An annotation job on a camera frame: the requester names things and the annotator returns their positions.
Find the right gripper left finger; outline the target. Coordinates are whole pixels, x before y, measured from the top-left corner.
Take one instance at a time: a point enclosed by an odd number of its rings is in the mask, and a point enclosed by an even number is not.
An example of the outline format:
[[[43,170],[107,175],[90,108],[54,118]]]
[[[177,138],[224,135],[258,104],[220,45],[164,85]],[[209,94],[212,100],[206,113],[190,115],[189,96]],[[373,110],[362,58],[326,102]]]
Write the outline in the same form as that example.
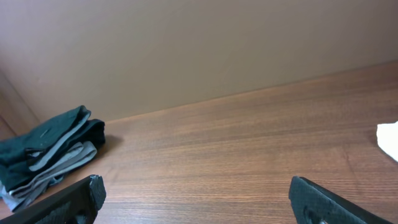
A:
[[[1,220],[1,224],[93,223],[106,198],[103,178],[89,175]]]

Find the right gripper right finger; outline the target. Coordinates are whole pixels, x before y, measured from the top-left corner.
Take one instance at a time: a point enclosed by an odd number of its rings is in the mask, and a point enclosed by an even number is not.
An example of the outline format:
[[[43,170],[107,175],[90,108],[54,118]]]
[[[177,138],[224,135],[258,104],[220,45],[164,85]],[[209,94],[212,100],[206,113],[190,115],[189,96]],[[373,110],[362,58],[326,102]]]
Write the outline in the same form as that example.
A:
[[[292,177],[289,200],[298,224],[392,224],[304,177]]]

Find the black shorts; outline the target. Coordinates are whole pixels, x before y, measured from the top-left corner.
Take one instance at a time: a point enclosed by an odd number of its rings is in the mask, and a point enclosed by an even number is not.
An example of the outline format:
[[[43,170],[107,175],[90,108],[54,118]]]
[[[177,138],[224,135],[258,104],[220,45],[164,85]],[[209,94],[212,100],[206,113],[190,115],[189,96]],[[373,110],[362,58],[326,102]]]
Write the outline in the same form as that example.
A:
[[[90,119],[81,105],[38,125],[27,134],[1,141],[1,183],[6,191],[27,185],[76,143],[105,143],[104,121]]]

